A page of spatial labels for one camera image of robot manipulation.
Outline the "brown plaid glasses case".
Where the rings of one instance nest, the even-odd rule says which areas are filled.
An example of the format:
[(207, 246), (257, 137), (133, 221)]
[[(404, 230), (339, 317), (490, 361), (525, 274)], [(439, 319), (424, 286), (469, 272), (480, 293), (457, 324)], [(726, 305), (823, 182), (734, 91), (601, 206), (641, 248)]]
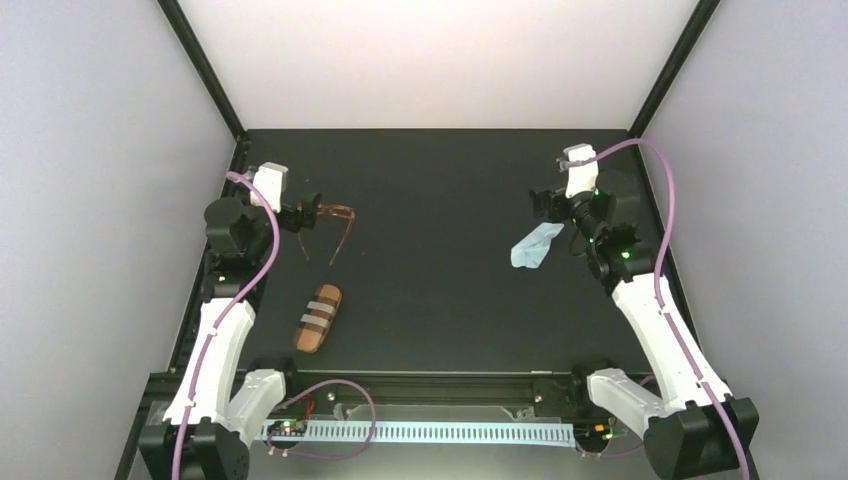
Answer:
[(318, 287), (300, 318), (294, 335), (294, 347), (303, 353), (317, 352), (326, 340), (339, 313), (343, 293), (339, 287)]

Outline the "pink transparent sunglasses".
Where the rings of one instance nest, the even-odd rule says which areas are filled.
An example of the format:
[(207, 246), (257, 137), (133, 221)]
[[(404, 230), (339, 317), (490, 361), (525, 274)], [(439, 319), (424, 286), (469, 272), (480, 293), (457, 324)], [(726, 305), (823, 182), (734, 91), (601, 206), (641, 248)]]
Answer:
[(317, 213), (319, 220), (325, 223), (322, 233), (326, 235), (326, 242), (330, 244), (329, 238), (334, 238), (332, 253), (327, 260), (327, 266), (333, 267), (336, 265), (344, 246), (348, 243), (357, 214), (351, 206), (326, 203), (318, 206)]

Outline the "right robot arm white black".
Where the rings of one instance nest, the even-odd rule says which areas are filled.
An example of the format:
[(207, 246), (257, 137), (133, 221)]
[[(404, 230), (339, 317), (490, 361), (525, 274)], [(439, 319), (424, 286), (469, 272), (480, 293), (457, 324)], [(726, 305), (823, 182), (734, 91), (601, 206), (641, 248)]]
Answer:
[(622, 369), (600, 365), (572, 387), (580, 417), (608, 411), (642, 440), (661, 479), (691, 479), (729, 470), (752, 476), (749, 446), (759, 412), (737, 398), (696, 344), (657, 265), (640, 239), (637, 183), (616, 171), (570, 175), (563, 186), (530, 191), (533, 213), (571, 224), (586, 242), (592, 275), (635, 333), (649, 362), (655, 390)]

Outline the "light blue cleaning cloth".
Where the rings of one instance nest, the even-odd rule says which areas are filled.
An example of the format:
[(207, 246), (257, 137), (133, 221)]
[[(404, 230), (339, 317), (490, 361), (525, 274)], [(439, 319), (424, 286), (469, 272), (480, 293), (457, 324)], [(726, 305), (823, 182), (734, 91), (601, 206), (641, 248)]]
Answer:
[(560, 235), (562, 223), (542, 222), (510, 251), (510, 263), (513, 268), (537, 269), (546, 258), (552, 241)]

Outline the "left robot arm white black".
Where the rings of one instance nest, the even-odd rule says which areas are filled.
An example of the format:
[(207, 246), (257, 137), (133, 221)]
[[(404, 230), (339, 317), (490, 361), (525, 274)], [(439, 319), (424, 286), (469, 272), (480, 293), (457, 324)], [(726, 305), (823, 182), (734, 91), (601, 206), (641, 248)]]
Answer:
[(282, 231), (314, 227), (320, 193), (266, 211), (250, 194), (210, 203), (198, 338), (161, 421), (143, 427), (139, 451), (153, 479), (244, 479), (249, 448), (286, 392), (287, 361), (270, 361), (233, 387)]

